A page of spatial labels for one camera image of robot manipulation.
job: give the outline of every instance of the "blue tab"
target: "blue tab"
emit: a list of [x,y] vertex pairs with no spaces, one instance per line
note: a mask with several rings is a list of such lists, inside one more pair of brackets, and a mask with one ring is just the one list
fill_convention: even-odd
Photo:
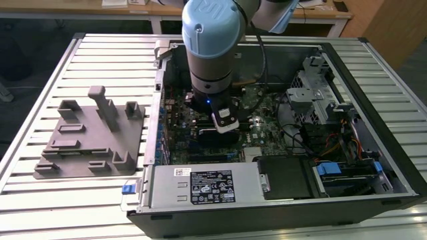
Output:
[[375,161],[373,166],[375,166],[376,172],[380,173],[383,171],[383,166],[381,166],[380,162]]
[[123,195],[136,194],[136,184],[123,185],[121,194]]
[[317,168],[317,173],[319,173],[320,176],[327,174],[324,168],[320,165],[316,166],[316,168]]
[[319,175],[325,175],[325,174],[340,174],[341,169],[340,166],[336,162],[324,162],[320,163],[319,166],[316,167]]

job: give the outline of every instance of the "floor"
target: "floor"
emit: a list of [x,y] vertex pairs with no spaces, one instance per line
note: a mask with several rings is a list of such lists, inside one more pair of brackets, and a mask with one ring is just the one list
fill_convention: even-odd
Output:
[[[179,34],[180,26],[169,22],[164,33]],[[14,96],[13,102],[0,102],[0,159],[8,149],[33,106],[52,71],[76,32],[84,33],[144,33],[151,34],[147,21],[101,20],[29,20],[0,19],[0,36],[16,40],[32,65],[32,75],[21,81],[4,81]],[[397,71],[405,83],[427,104],[427,42],[419,46],[404,66]]]

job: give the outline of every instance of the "blue drive latch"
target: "blue drive latch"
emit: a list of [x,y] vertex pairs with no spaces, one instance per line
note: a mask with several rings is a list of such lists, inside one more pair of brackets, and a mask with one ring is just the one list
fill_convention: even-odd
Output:
[[320,163],[319,166],[316,166],[317,173],[320,176],[327,174],[340,174],[341,169],[336,162],[324,162]]
[[136,194],[136,184],[123,185],[121,194],[123,195]]

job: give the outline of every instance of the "white table leg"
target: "white table leg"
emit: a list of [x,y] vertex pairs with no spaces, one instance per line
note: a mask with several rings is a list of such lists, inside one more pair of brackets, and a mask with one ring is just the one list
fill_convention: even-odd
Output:
[[151,16],[152,34],[161,34],[161,16]]
[[348,19],[337,19],[331,31],[328,32],[327,37],[328,38],[339,38],[341,35],[341,32],[344,30],[345,24],[347,24]]

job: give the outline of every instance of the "table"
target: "table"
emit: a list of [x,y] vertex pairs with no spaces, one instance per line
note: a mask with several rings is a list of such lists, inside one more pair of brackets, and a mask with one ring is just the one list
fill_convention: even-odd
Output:
[[[153,2],[147,5],[128,5],[128,8],[103,9],[103,0],[1,0],[0,18],[18,19],[87,19],[87,20],[148,20],[152,33],[161,34],[161,21],[180,21],[181,10]],[[327,6],[333,7],[332,0]],[[336,10],[296,9],[291,23],[332,25],[328,37],[339,37],[349,12]]]
[[[16,138],[0,162],[0,240],[10,239],[115,239],[149,240],[129,222],[128,206],[137,196],[123,198],[121,186],[132,176],[36,180],[32,176],[41,150],[49,141],[61,100],[93,105],[85,96],[89,86],[104,85],[116,105],[137,101],[151,112],[155,87],[155,43],[181,40],[179,35],[77,34],[59,61],[45,88],[33,105]],[[253,36],[245,38],[256,42]],[[417,170],[427,179],[427,108],[368,43],[356,38],[263,37],[265,42],[329,42],[381,119],[389,127]],[[344,94],[337,84],[337,91]],[[140,153],[152,129],[143,130]],[[275,231],[196,237],[197,240],[423,240],[427,231],[427,207],[420,204],[393,210],[343,226],[321,226]]]

